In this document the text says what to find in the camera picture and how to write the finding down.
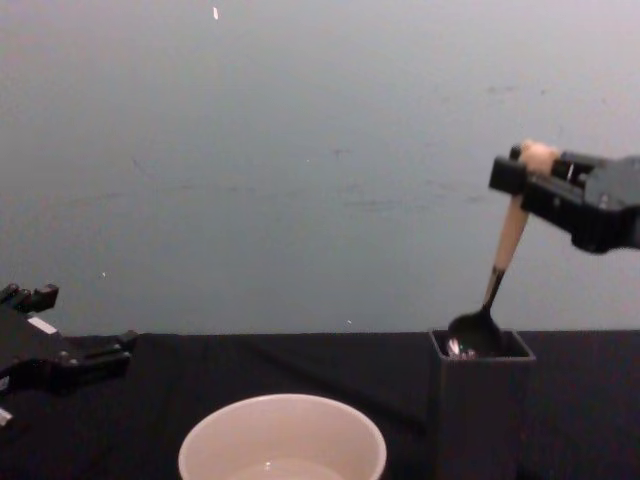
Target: white bowl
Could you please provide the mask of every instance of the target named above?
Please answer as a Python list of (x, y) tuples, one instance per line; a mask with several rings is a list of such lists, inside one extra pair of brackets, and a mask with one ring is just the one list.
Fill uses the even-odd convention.
[(229, 405), (187, 435), (183, 480), (378, 480), (387, 449), (376, 425), (343, 403), (267, 395)]

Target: gray cup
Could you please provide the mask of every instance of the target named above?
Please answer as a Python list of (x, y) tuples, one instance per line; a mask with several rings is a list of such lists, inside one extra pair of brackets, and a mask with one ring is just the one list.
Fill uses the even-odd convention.
[(516, 478), (536, 358), (516, 332), (504, 335), (503, 357), (455, 359), (447, 355), (448, 332), (429, 333), (429, 478)]

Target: bowl rim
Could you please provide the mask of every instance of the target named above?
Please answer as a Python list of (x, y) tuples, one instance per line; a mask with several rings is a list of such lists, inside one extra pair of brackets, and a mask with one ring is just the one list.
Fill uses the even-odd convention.
[(305, 401), (324, 403), (325, 405), (331, 405), (333, 407), (337, 407), (337, 408), (340, 408), (342, 410), (346, 410), (346, 411), (350, 412), (351, 414), (355, 415), (367, 427), (367, 429), (373, 434), (373, 436), (375, 437), (375, 441), (376, 441), (376, 445), (377, 445), (377, 449), (378, 449), (378, 458), (376, 460), (376, 465), (375, 465), (375, 468), (373, 470), (373, 473), (371, 475), (371, 479), (370, 480), (375, 480), (375, 479), (379, 479), (379, 478), (382, 477), (382, 474), (384, 472), (384, 468), (385, 468), (386, 463), (387, 463), (387, 444), (386, 444), (386, 442), (384, 440), (384, 436), (382, 435), (382, 432), (380, 431), (378, 426), (373, 422), (373, 420), (371, 420), (364, 413), (362, 413), (360, 410), (352, 407), (351, 405), (348, 405), (348, 404), (343, 403), (343, 402), (339, 402), (338, 400), (333, 400), (331, 398), (321, 397), (321, 396), (318, 396), (318, 395), (308, 395), (308, 394), (303, 394), (303, 393), (276, 393), (276, 394), (260, 395), (260, 396), (257, 396), (257, 397), (250, 397), (250, 398), (246, 398), (244, 400), (239, 400), (239, 401), (231, 403), (231, 404), (229, 404), (229, 405), (227, 405), (225, 407), (222, 407), (222, 408), (220, 408), (218, 410), (215, 410), (214, 412), (210, 413), (209, 415), (204, 417), (202, 420), (200, 420), (200, 422), (198, 422), (191, 429), (191, 431), (187, 434), (187, 436), (185, 437), (184, 441), (182, 442), (182, 446), (180, 447), (180, 451), (178, 453), (178, 469), (180, 471), (181, 478), (183, 478), (183, 480), (184, 480), (185, 474), (186, 474), (187, 466), (186, 466), (186, 458), (185, 457), (186, 457), (187, 450), (188, 450), (190, 444), (194, 441), (195, 435), (200, 430), (205, 428), (205, 426), (209, 422), (215, 420), (217, 417), (221, 417), (222, 415), (225, 415), (225, 414), (229, 413), (230, 411), (246, 407), (247, 405), (251, 405), (251, 404), (254, 404), (254, 403), (260, 403), (260, 402), (271, 401), (271, 400), (275, 400), (275, 399), (278, 399), (278, 398), (286, 398), (288, 400), (300, 399), (300, 400), (305, 400)]

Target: spoon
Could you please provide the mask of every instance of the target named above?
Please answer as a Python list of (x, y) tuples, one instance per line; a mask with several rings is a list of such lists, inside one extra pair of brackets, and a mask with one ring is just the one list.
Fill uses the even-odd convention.
[[(529, 172), (544, 175), (551, 173), (553, 162), (559, 157), (560, 152), (555, 148), (531, 140), (512, 148), (510, 154), (511, 159), (523, 162)], [(491, 317), (491, 306), (527, 224), (529, 214), (520, 208), (521, 203), (522, 195), (514, 196), (509, 203), (482, 308), (461, 315), (449, 324), (447, 353), (450, 357), (491, 357), (504, 352), (502, 331)]]

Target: robotic arm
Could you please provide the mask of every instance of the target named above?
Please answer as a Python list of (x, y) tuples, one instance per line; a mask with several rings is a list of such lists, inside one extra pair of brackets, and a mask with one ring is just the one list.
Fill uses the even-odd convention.
[[(34, 315), (57, 298), (55, 285), (33, 293), (15, 284), (0, 290), (0, 398), (26, 389), (61, 393), (125, 372), (138, 335), (128, 331), (105, 348), (82, 350)], [(0, 408), (0, 428), (11, 419)]]
[(564, 152), (551, 176), (527, 172), (517, 160), (497, 157), (489, 187), (522, 195), (522, 209), (571, 235), (580, 250), (603, 254), (640, 248), (640, 156), (612, 160)]

